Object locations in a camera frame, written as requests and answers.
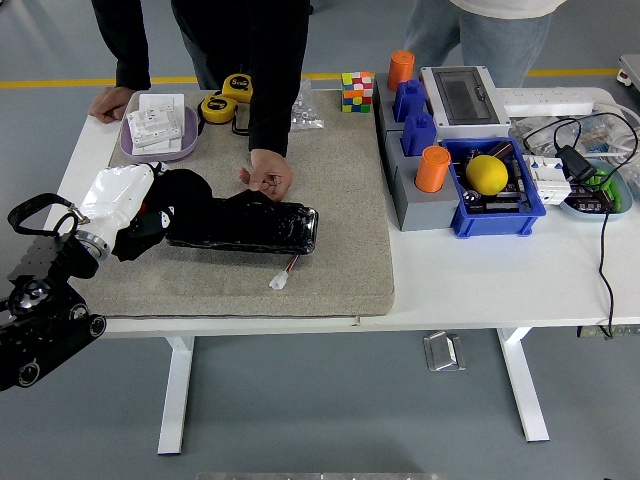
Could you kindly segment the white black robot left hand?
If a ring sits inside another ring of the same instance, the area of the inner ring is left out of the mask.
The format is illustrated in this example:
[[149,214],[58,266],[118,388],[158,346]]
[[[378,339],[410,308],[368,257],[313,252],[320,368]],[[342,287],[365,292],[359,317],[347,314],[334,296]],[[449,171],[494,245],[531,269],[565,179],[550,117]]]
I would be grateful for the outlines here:
[[87,221],[76,236],[113,247],[118,232],[131,225],[152,184],[167,170],[165,163],[151,162],[100,171],[80,206]]

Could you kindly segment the person's right hand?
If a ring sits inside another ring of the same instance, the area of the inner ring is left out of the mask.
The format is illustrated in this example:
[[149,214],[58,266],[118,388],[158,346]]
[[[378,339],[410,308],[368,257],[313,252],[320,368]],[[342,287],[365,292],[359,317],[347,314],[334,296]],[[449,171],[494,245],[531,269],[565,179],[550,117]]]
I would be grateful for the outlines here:
[[127,87],[107,87],[93,100],[88,114],[104,124],[120,121],[134,93]]

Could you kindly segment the person's left hand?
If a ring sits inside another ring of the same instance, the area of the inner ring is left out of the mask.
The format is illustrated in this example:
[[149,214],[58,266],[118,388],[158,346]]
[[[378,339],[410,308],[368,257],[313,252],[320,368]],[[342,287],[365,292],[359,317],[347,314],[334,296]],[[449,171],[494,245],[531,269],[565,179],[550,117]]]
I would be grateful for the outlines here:
[[259,191],[275,202],[282,201],[293,181],[285,158],[271,150],[253,149],[250,163],[251,171],[245,167],[238,171],[239,180],[252,191]]

